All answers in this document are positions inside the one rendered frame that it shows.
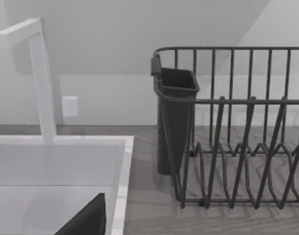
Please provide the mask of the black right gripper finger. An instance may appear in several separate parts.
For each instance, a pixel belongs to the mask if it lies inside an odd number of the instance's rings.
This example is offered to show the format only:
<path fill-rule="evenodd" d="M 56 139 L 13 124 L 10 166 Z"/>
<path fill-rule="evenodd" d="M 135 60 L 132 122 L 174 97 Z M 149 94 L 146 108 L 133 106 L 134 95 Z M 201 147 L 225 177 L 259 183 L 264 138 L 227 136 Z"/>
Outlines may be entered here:
<path fill-rule="evenodd" d="M 105 193 L 99 193 L 54 235 L 105 235 Z"/>

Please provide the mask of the white sink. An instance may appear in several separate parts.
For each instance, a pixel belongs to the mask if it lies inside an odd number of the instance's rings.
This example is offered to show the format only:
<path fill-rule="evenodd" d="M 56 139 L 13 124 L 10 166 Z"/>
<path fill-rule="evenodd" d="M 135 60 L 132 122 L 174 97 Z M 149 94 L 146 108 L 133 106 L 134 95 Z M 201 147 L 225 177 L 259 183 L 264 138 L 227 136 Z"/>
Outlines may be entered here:
<path fill-rule="evenodd" d="M 99 193 L 105 235 L 124 235 L 133 145 L 133 136 L 72 135 L 0 144 L 0 235 L 54 235 Z"/>

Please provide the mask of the dark grey utensil cup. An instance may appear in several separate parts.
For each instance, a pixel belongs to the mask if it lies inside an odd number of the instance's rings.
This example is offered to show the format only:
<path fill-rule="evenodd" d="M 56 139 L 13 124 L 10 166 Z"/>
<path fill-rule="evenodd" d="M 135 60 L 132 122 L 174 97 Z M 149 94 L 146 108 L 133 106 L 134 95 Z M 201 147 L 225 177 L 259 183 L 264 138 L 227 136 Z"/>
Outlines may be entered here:
<path fill-rule="evenodd" d="M 196 98 L 199 85 L 196 76 L 190 70 L 162 68 L 161 80 L 164 94 L 180 98 Z M 158 102 L 157 114 L 157 171 L 162 175 L 171 175 L 167 142 L 163 124 L 161 103 Z M 166 101 L 167 121 L 170 140 L 173 147 L 173 159 L 176 172 L 179 173 L 185 151 L 189 104 L 184 102 Z"/>

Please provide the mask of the tall white tap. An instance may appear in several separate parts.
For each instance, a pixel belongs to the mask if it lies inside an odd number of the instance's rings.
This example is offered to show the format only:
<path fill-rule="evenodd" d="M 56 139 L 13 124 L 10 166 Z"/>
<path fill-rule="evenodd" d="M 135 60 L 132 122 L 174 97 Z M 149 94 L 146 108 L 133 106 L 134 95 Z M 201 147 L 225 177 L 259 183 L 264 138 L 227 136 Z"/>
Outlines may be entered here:
<path fill-rule="evenodd" d="M 56 133 L 52 79 L 42 18 L 28 18 L 0 30 L 0 48 L 15 46 L 28 40 L 33 80 L 40 121 L 40 135 L 0 135 L 0 144 L 53 144 Z"/>

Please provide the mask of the white wall socket plate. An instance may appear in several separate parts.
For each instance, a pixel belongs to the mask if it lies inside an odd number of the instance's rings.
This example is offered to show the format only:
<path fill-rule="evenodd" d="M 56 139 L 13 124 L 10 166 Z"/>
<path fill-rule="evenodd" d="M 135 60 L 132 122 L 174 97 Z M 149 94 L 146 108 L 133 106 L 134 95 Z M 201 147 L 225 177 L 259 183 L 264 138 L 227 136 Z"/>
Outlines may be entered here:
<path fill-rule="evenodd" d="M 78 96 L 62 97 L 63 117 L 77 117 L 79 115 Z"/>

